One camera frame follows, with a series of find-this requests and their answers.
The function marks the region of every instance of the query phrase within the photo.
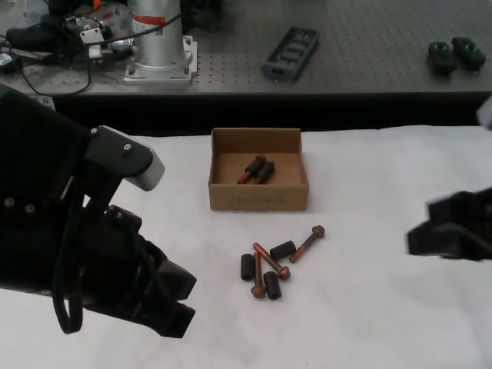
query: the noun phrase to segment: bolt head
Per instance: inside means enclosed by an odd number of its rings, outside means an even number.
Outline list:
[[[6,198],[5,201],[3,201],[3,204],[5,205],[6,208],[11,208],[12,206],[15,205],[15,201],[13,198]]]
[[[28,214],[32,214],[36,211],[36,207],[33,204],[27,204],[25,206],[25,212]]]
[[[265,286],[253,286],[251,288],[251,293],[256,298],[264,298],[264,296],[267,294],[267,288]]]
[[[282,269],[279,270],[277,273],[277,278],[282,281],[286,281],[287,279],[289,279],[290,276],[291,271],[289,271],[289,267],[282,267]]]
[[[324,228],[321,227],[320,225],[317,225],[316,227],[313,227],[312,229],[313,233],[316,234],[319,238],[324,237]]]

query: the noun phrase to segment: red label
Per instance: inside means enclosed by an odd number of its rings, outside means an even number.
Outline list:
[[[102,15],[103,19],[110,19],[113,16],[113,12],[107,12]]]
[[[131,13],[131,17],[140,23],[144,23],[146,25],[163,25],[166,22],[165,17],[147,17],[145,15],[136,15]]]

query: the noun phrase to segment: screw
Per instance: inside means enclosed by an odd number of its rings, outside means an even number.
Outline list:
[[[298,250],[289,258],[289,261],[291,263],[295,263],[297,260],[301,258],[302,255],[306,252],[308,248],[311,247],[311,245],[318,239],[318,238],[323,238],[324,237],[324,228],[321,227],[320,225],[317,225],[316,227],[313,227],[312,229],[313,233],[311,236],[307,238],[306,241],[298,248]]]
[[[273,267],[273,269],[276,270],[277,272],[277,278],[281,279],[282,281],[285,281],[289,279],[291,276],[291,272],[289,271],[289,267],[282,267],[279,263],[277,263],[272,256],[270,256],[267,251],[262,248],[262,246],[259,243],[254,243],[253,244],[253,249],[257,251],[263,259],[269,263]]]
[[[27,204],[25,206],[25,212],[28,213],[28,214],[32,214],[34,213],[36,210],[35,206],[33,204]]]
[[[3,201],[3,204],[5,205],[6,208],[11,208],[12,206],[15,205],[15,201],[13,198],[6,198],[5,201]]]
[[[257,252],[254,253],[254,287],[251,288],[251,293],[256,298],[264,298],[267,293],[267,288],[261,279],[261,256]]]

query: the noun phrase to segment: metal table with holes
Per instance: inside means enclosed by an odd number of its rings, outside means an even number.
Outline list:
[[[0,0],[0,31],[23,25],[23,2]],[[425,65],[430,42],[472,38],[492,55],[489,0],[224,0],[220,31],[193,29],[199,72],[192,86],[124,85],[126,63],[95,68],[86,95],[380,94],[492,90],[487,61],[475,74],[459,69],[449,80]],[[296,83],[265,80],[260,66],[292,25],[321,32],[317,50]],[[83,69],[28,68],[46,92],[74,91],[86,82]],[[32,93],[20,76],[1,77]]]

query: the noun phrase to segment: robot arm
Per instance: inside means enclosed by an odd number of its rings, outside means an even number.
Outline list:
[[[108,206],[122,179],[149,191],[163,173],[149,147],[0,85],[0,288],[52,297],[67,334],[86,308],[182,337],[196,279]]]

